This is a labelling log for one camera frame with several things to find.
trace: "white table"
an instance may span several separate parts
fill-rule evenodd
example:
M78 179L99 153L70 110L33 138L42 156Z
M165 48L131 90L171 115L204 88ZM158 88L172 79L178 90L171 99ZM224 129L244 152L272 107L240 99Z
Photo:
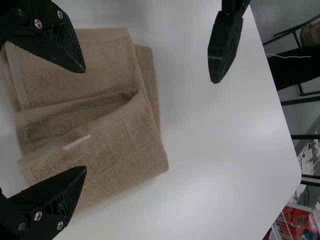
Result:
M220 0L55 2L75 28L127 26L153 48L170 166L74 216L56 239L262 239L301 171L251 9L232 67L213 84L207 46ZM13 163L2 173L4 193L23 187Z

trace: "folded towel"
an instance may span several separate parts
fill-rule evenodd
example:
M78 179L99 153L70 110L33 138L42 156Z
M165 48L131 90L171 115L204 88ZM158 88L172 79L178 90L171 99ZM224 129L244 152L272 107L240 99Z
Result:
M76 31L87 72L6 44L2 74L17 110L19 167L33 185L88 167L76 212L168 170L152 51L126 28Z
M28 185L87 166L76 212L168 170L153 113L141 91L112 113L52 139L18 163Z

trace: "black metal frame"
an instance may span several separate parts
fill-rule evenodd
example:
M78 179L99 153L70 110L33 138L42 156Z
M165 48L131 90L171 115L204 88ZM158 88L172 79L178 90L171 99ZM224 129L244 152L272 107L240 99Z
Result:
M273 38L273 39L271 39L269 41L266 41L265 43L263 43L263 46L266 46L266 45L268 45L268 44L270 44L270 43L272 43L272 42L274 42L276 40L279 40L279 39L281 39L281 38L283 38L283 37L285 37L285 36L287 36L289 34L293 34L295 42L296 42L298 48L301 48L302 46L301 46L301 44L299 42L299 39L298 39L296 31L301 29L301 28L303 28L303 27L305 27L306 25L310 24L311 22L313 22L314 20L316 20L318 18L320 18L320 14L315 16L315 17L313 17L313 18L311 18L310 20L308 20L308 21L306 21L306 22L304 22L302 24L299 24L297 26L294 26L292 28L289 28L287 30L284 30L284 31L281 31L281 32L278 32L278 33L274 34L273 36L275 38ZM320 94L320 90L319 91L304 92L304 90L302 88L302 85L300 83L297 84L297 87L298 87L298 90L299 90L299 96L300 97Z
M301 184L320 187L320 176L302 174Z

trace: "towel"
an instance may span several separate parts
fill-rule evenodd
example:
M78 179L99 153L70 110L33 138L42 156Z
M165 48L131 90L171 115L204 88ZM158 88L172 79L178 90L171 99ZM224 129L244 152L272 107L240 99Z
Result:
M166 172L152 50L126 28L76 30L87 72L11 43L1 53L28 185L74 166L88 172L76 212Z

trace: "red object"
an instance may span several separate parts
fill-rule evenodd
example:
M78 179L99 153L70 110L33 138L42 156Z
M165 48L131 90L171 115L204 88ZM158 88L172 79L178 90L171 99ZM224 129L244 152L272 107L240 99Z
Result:
M262 240L269 240L270 233L271 233L271 228L269 229L269 231L266 233L266 235L264 236L264 238Z
M302 239L305 230L309 230L315 234L318 232L318 228L312 213L288 206L284 207L282 212L293 239ZM285 223L281 223L278 227L287 236L290 236Z

